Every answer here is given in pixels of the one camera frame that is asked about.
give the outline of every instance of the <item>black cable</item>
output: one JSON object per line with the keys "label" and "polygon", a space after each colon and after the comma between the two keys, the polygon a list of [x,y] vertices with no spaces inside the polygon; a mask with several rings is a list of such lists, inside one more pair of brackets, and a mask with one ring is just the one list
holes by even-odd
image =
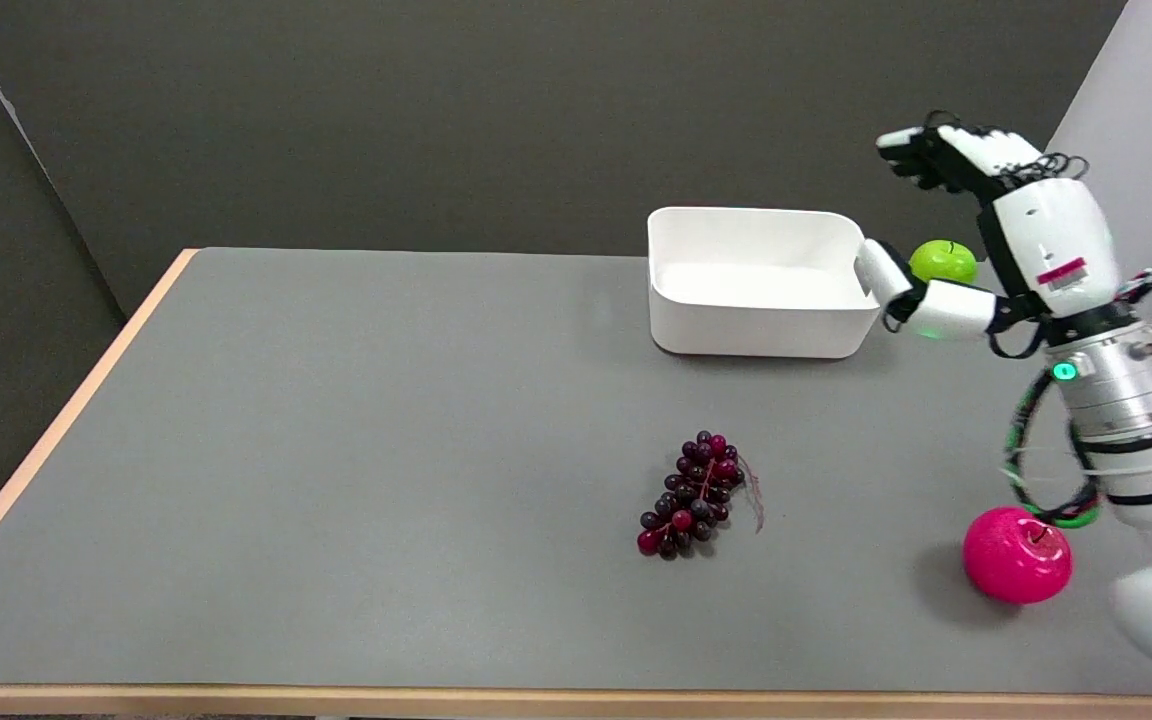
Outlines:
{"label": "black cable", "polygon": [[1041,346],[1043,327],[1034,328],[1034,334],[1029,339],[1029,344],[1025,346],[1024,350],[1021,350],[1016,355],[1010,355],[1002,348],[1002,346],[998,344],[998,333],[990,333],[990,350],[992,350],[998,357],[1005,357],[1007,361],[1023,361],[1025,357],[1030,357],[1034,353],[1038,353],[1038,348]]}

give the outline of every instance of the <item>pink apple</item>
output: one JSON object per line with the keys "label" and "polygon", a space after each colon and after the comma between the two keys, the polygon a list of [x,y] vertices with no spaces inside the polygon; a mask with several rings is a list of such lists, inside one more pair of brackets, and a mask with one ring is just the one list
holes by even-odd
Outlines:
{"label": "pink apple", "polygon": [[1055,597],[1074,575],[1064,535],[1023,507],[995,507],[963,538],[963,568],[980,592],[1011,605]]}

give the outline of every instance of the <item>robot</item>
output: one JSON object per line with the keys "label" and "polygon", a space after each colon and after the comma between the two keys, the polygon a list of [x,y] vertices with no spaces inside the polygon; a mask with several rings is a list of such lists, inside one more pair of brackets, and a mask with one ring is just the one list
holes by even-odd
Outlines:
{"label": "robot", "polygon": [[[975,196],[980,236],[1006,293],[923,282],[892,247],[869,240],[856,273],[881,302],[884,327],[979,338],[1002,357],[1028,357],[1046,343],[1046,367],[1030,388],[1028,409],[1018,410],[1016,445],[1037,395],[1055,384],[1087,486],[1061,509],[1036,514],[1055,521],[1102,497],[1117,520],[1152,530],[1152,324],[1135,313],[1152,290],[1152,270],[1120,282],[1111,229],[1079,180],[1087,164],[1044,154],[1016,132],[973,127],[942,111],[919,127],[887,132],[877,145],[896,176],[922,190]],[[1075,167],[1079,172],[1070,173]],[[1036,325],[1033,340],[1007,354],[998,334],[1020,323]],[[1016,448],[1009,452],[1020,464]],[[1152,566],[1116,579],[1111,598],[1121,632],[1152,657]]]}

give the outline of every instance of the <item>gray tabletop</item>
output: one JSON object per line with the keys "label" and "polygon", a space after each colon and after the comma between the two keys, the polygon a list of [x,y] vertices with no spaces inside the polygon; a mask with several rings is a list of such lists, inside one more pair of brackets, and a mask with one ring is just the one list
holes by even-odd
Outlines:
{"label": "gray tabletop", "polygon": [[[1036,365],[676,357],[645,293],[642,259],[196,255],[0,524],[0,683],[1152,694],[1106,612],[1132,529],[1023,611],[958,568]],[[644,559],[698,429],[767,526],[741,497]]]}

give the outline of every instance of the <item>white container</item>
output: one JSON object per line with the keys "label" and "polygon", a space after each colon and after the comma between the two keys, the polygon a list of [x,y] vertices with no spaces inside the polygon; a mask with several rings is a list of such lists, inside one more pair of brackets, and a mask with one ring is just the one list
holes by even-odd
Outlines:
{"label": "white container", "polygon": [[850,218],[659,209],[647,219],[652,338],[669,353],[846,357],[878,317]]}

